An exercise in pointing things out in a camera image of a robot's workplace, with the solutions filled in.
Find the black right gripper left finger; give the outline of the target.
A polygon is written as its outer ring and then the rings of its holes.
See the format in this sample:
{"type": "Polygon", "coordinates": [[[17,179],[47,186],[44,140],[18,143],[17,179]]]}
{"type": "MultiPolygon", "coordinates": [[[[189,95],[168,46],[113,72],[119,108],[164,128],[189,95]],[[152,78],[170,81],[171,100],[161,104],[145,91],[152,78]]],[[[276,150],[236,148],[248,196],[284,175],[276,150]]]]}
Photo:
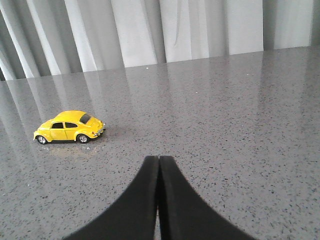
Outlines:
{"type": "Polygon", "coordinates": [[[67,240],[152,240],[157,214],[159,158],[147,156],[122,195],[67,240]]]}

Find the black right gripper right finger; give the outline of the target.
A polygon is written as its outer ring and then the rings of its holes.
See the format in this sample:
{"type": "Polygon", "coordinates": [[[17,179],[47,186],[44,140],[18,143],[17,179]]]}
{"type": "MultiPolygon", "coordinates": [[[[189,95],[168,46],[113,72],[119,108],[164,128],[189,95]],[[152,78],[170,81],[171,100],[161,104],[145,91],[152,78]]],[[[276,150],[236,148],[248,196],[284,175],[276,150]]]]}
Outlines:
{"type": "Polygon", "coordinates": [[[190,186],[172,156],[159,157],[157,197],[163,240],[252,240],[190,186]]]}

